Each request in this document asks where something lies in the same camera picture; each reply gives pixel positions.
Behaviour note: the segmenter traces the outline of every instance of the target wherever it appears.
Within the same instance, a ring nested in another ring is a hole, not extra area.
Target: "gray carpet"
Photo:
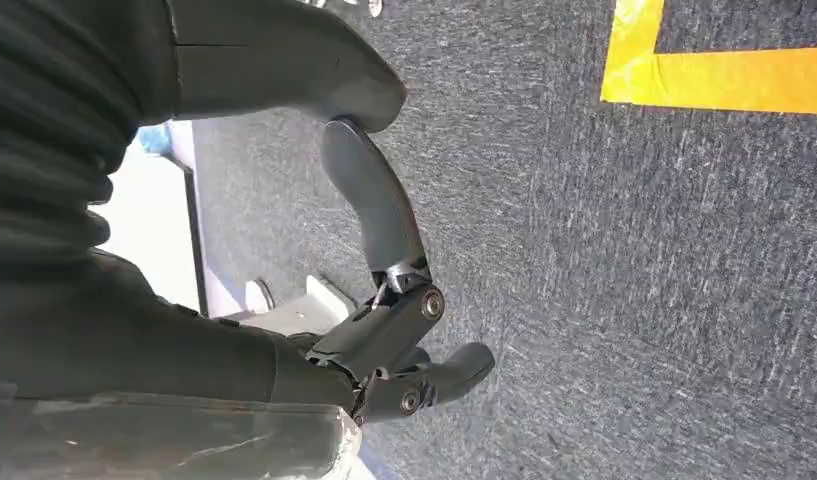
[[[817,116],[601,103],[610,2],[340,11],[410,88],[375,140],[447,294],[426,346],[499,361],[464,402],[369,428],[397,476],[817,478]],[[811,0],[668,2],[659,40],[810,45]],[[372,293],[321,125],[195,128],[215,269],[279,301],[312,272]]]

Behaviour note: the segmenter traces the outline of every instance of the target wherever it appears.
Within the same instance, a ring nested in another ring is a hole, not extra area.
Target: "yellow tape line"
[[[602,99],[817,113],[817,48],[655,54],[664,0],[617,0]]]

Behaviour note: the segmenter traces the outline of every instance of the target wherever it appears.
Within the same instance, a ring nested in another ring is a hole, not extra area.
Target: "gray plastic finger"
[[[322,161],[331,182],[352,205],[371,272],[397,265],[425,267],[425,251],[408,195],[384,155],[350,120],[329,122]]]

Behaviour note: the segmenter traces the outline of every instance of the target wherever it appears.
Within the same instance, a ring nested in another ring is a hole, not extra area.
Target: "metal pivot screw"
[[[402,396],[402,402],[399,404],[399,408],[402,409],[402,413],[405,415],[411,415],[416,412],[419,406],[420,392],[416,390],[408,390],[405,392],[405,395]]]
[[[443,315],[444,301],[440,290],[429,290],[423,297],[423,316],[435,321]]]

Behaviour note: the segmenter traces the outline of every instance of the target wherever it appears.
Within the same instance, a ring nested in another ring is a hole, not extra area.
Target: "prosthetic hand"
[[[295,0],[0,0],[0,382],[31,399],[330,404],[359,423],[466,394],[493,357],[472,344],[434,364],[417,348],[443,295],[366,135],[404,98],[358,35]],[[139,125],[274,106],[327,122],[325,168],[358,214],[377,291],[308,344],[163,302],[93,250],[107,224],[86,211],[109,198]]]

